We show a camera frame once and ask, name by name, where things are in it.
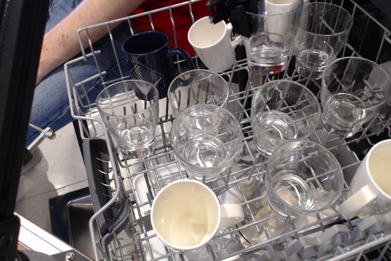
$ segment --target blue jeans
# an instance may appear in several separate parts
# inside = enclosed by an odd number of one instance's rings
[[[65,18],[82,0],[51,0],[46,22],[45,32],[48,32],[58,22]],[[122,56],[121,47],[123,41],[131,34],[125,25],[120,25],[113,30],[115,47],[119,54],[120,64],[126,66],[125,57]],[[117,63],[112,50],[109,37],[102,38],[94,44],[95,50],[101,50],[98,54],[98,64],[102,71],[106,71],[104,76],[106,81],[119,76]],[[123,73],[127,75],[129,69],[123,68]],[[97,67],[93,60],[81,61],[71,65],[71,75],[75,82],[82,81],[98,73]],[[92,102],[95,102],[96,96],[102,90],[101,81],[93,80],[85,85],[85,90]],[[65,80],[64,65],[57,67],[50,74],[42,79],[35,87],[34,99],[30,115],[30,123],[42,129],[51,127],[54,131],[66,126],[72,122],[70,106],[67,93],[67,83]],[[34,128],[29,127],[27,134],[26,146],[28,146],[40,134]]]

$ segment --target person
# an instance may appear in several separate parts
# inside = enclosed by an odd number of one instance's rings
[[[38,66],[30,123],[39,128],[51,127],[56,131],[73,120],[70,115],[64,63],[80,55],[81,47],[77,35],[79,28],[185,1],[188,0],[51,0]],[[187,43],[187,30],[192,21],[188,10],[188,8],[187,11],[175,10],[176,15],[173,18],[176,20],[179,47],[191,51],[192,49]],[[195,19],[198,19],[208,15],[209,10],[205,2],[200,2],[192,8],[192,13]],[[155,21],[153,23],[154,28],[151,27],[148,18],[134,19],[132,25],[138,31],[151,31],[152,29],[163,31],[169,35],[172,44],[174,34],[170,18],[162,17]],[[115,46],[121,48],[123,41],[130,36],[129,26],[126,28],[126,24],[119,23],[112,30],[112,33]],[[90,38],[95,43],[94,49],[96,48],[102,52],[98,57],[100,64],[103,65],[101,69],[106,71],[107,77],[118,75],[117,67],[114,66],[116,63],[112,50],[104,50],[107,46],[111,46],[111,41],[104,26],[93,30]],[[82,41],[83,46],[88,45],[86,38]],[[92,62],[89,64],[85,61],[73,64],[71,70],[76,83],[97,73],[95,64]],[[95,81],[85,85],[90,97],[98,95],[101,90],[100,84],[99,81]],[[38,130],[29,127],[26,146],[38,135]]]

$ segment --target navy blue mug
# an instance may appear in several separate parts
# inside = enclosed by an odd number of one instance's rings
[[[122,51],[131,68],[130,78],[155,85],[159,98],[167,97],[170,83],[180,74],[172,59],[173,55],[179,55],[190,70],[194,69],[190,55],[183,49],[171,48],[169,38],[163,32],[150,31],[133,35],[124,41]]]

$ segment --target white ceramic mug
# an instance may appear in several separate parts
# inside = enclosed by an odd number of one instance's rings
[[[306,4],[310,3],[310,0],[303,0],[303,10],[301,12],[299,26],[300,28],[305,29],[308,23],[308,17],[310,15],[310,7]]]
[[[339,206],[345,219],[391,211],[391,139],[369,150],[349,186],[348,198]]]
[[[268,15],[283,15],[295,9],[298,5],[298,1],[300,0],[265,0],[265,11],[267,11]],[[270,20],[267,21],[267,26],[268,32],[285,35],[288,24],[276,22],[275,19],[270,18]]]
[[[241,36],[231,40],[231,33],[230,23],[220,21],[213,24],[210,17],[204,17],[190,27],[188,40],[206,67],[221,73],[235,62],[235,48],[241,42]]]
[[[215,193],[195,180],[177,180],[155,197],[151,223],[158,238],[172,250],[191,252],[209,243],[218,229],[244,219],[238,204],[220,204]]]

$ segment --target upper dishwasher rack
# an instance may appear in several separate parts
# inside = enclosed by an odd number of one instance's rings
[[[90,220],[90,231],[97,260],[383,260],[388,256],[391,242],[391,215],[373,216],[364,221],[344,221],[338,210],[329,209],[311,218],[282,219],[268,214],[262,178],[265,161],[258,157],[252,145],[249,123],[250,101],[257,87],[272,79],[293,79],[307,86],[319,98],[320,81],[300,77],[293,67],[277,76],[257,76],[247,66],[246,58],[237,52],[233,68],[221,75],[232,92],[228,108],[239,120],[243,131],[243,149],[235,164],[217,179],[206,184],[221,202],[236,201],[243,206],[245,221],[219,232],[205,249],[192,255],[179,255],[167,249],[150,230],[148,213],[157,192],[169,182],[186,178],[170,145],[170,126],[174,117],[165,99],[159,103],[161,116],[156,129],[156,150],[153,155],[140,161],[124,160],[116,150],[107,130],[103,127],[95,99],[84,89],[86,83],[112,82],[99,63],[99,51],[89,39],[94,29],[105,28],[112,40],[112,53],[120,68],[120,49],[115,47],[113,25],[126,23],[129,35],[134,34],[132,20],[147,17],[151,28],[157,13],[167,13],[176,34],[173,10],[186,6],[189,18],[195,21],[192,0],[141,15],[107,23],[96,24],[78,31],[80,41],[87,37],[89,52],[65,64],[68,97],[72,116],[78,120],[84,139],[84,156],[95,214]],[[354,0],[311,0],[338,4],[354,17],[354,25],[348,44],[340,56],[362,56],[377,63],[388,61],[390,31]],[[76,62],[95,64],[97,74],[75,82],[72,66]],[[194,58],[196,67],[201,64]],[[129,78],[124,73],[123,79]],[[353,138],[336,138],[319,129],[311,140],[324,145],[341,162],[345,176],[345,188],[360,160],[378,141],[390,138],[391,112],[386,105],[378,116],[364,125]]]

